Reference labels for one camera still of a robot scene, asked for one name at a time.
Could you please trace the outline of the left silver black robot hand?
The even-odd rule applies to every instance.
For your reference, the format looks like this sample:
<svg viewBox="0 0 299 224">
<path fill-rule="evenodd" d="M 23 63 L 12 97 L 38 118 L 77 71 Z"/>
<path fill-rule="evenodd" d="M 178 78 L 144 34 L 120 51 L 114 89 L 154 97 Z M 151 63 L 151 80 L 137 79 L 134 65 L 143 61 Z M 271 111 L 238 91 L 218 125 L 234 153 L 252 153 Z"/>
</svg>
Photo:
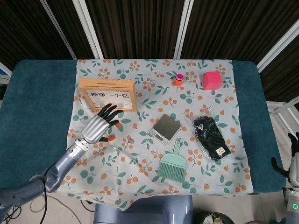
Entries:
<svg viewBox="0 0 299 224">
<path fill-rule="evenodd" d="M 110 127 L 119 123 L 115 116 L 123 112 L 123 110 L 115 110 L 116 107 L 109 103 L 93 116 L 81 131 L 82 139 L 89 144 L 107 141 L 107 138 L 103 137 L 104 134 Z"/>
</svg>

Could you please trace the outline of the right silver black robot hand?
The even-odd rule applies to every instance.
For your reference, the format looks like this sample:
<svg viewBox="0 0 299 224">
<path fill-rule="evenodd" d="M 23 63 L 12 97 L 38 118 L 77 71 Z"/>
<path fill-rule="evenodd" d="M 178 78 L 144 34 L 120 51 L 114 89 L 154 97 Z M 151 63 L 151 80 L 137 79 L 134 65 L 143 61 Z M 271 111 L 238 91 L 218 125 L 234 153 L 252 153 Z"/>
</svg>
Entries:
<svg viewBox="0 0 299 224">
<path fill-rule="evenodd" d="M 291 140 L 291 163 L 288 170 L 284 170 L 277 165 L 277 160 L 272 157 L 271 165 L 273 169 L 287 178 L 288 182 L 291 184 L 293 188 L 299 187 L 299 133 L 296 132 L 295 135 L 288 133 L 288 137 Z"/>
</svg>

